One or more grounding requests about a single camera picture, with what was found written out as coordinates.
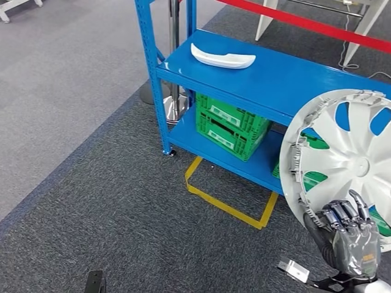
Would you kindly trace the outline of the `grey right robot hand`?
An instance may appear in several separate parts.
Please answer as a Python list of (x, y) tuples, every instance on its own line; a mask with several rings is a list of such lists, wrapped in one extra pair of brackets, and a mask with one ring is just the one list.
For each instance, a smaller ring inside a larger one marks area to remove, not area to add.
[(349, 189), (349, 195), (357, 208), (348, 200), (333, 200), (316, 213), (324, 226), (319, 227), (307, 213), (303, 223), (329, 266), (349, 277), (371, 280), (381, 257), (379, 230), (359, 193)]

